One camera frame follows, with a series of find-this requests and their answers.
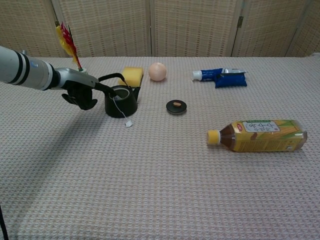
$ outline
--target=yellow label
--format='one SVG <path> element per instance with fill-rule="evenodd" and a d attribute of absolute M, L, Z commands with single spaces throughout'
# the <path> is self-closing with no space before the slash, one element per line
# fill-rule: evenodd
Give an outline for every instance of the yellow label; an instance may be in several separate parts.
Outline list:
<path fill-rule="evenodd" d="M 237 152 L 293 151 L 304 138 L 295 120 L 236 121 L 232 126 Z"/>

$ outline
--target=yellow sponge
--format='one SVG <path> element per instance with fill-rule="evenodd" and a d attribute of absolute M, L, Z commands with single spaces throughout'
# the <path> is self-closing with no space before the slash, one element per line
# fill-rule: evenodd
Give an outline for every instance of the yellow sponge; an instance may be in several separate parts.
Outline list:
<path fill-rule="evenodd" d="M 144 69 L 142 67 L 126 66 L 122 75 L 125 82 L 132 88 L 140 87 L 142 77 L 144 75 Z M 118 80 L 119 85 L 126 85 L 120 78 Z"/>

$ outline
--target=plastic bottle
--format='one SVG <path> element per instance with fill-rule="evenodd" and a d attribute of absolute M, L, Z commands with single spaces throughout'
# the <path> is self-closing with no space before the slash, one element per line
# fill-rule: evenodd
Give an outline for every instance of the plastic bottle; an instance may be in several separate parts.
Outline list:
<path fill-rule="evenodd" d="M 307 132 L 296 120 L 235 121 L 207 133 L 209 145 L 223 144 L 235 152 L 293 152 L 306 141 Z"/>

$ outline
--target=woven panel backdrop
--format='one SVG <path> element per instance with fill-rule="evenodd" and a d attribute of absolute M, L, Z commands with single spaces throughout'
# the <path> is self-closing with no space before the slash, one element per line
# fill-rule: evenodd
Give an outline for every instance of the woven panel backdrop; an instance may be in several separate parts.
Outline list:
<path fill-rule="evenodd" d="M 59 0 L 80 57 L 147 56 L 145 0 Z"/>
<path fill-rule="evenodd" d="M 237 0 L 154 0 L 154 55 L 230 56 Z"/>
<path fill-rule="evenodd" d="M 34 57 L 64 57 L 50 0 L 0 0 L 0 45 Z"/>
<path fill-rule="evenodd" d="M 248 0 L 232 57 L 284 57 L 305 0 Z"/>
<path fill-rule="evenodd" d="M 320 0 L 313 0 L 305 14 L 289 57 L 305 57 L 320 52 Z"/>

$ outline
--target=bottle cap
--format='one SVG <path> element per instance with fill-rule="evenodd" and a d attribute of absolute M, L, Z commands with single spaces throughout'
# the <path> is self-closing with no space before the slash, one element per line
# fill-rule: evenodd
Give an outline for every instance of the bottle cap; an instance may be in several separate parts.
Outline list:
<path fill-rule="evenodd" d="M 193 80 L 202 80 L 202 72 L 201 71 L 193 71 Z"/>
<path fill-rule="evenodd" d="M 221 140 L 219 130 L 209 130 L 208 131 L 208 144 L 219 144 Z"/>

